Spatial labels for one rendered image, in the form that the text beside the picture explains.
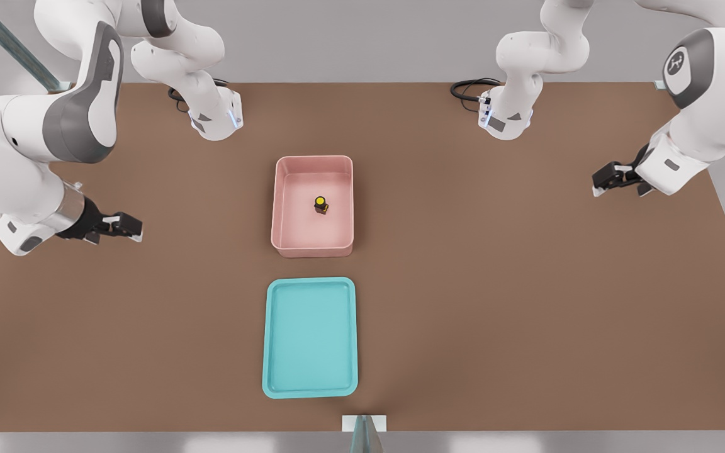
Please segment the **pale blue-green tray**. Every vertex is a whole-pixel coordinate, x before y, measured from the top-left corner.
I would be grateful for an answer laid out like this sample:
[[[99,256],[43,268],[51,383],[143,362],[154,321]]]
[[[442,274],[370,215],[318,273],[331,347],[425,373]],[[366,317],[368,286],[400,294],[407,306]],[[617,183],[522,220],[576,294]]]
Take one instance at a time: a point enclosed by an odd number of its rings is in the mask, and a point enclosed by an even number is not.
[[[279,279],[267,288],[262,390],[274,400],[345,398],[359,385],[355,284]]]

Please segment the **pink rectangular box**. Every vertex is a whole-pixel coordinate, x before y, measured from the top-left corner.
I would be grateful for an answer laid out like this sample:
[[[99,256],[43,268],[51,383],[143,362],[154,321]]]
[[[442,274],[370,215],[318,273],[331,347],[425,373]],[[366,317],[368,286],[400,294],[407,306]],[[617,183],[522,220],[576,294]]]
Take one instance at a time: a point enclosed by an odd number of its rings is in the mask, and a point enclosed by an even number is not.
[[[326,215],[316,197],[330,205]],[[351,255],[354,244],[353,161],[345,155],[281,157],[274,170],[271,244],[285,258]]]

